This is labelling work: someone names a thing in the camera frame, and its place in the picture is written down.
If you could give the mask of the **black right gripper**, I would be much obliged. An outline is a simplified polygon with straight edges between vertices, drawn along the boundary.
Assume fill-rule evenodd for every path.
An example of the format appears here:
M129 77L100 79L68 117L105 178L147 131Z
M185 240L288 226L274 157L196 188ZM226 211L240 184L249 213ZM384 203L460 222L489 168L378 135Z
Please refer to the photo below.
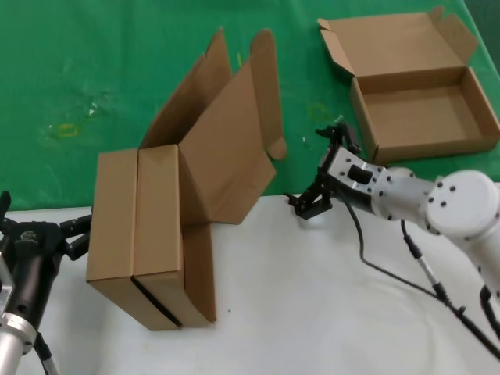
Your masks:
M353 128L346 122L315 129L315 133L326 138L329 146L335 149L344 147L350 152L359 152L360 146ZM357 208L371 208L371 195L349 187L339 180L318 173L311 185L300 195L288 194L288 204L294 208L295 215L304 220L311 219L332 208L331 197L346 201Z

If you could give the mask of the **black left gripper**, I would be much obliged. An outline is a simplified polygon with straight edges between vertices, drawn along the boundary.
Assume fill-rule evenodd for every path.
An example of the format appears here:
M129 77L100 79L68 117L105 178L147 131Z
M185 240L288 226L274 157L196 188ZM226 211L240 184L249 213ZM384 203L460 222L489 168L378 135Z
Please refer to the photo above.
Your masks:
M4 234L1 246L14 281L14 291L6 311L31 325L38 325L59 274L64 248L71 260L78 260L88 253L92 215L67 220L60 225L16 222L5 216L10 204L10 193L3 191L0 196L0 225Z

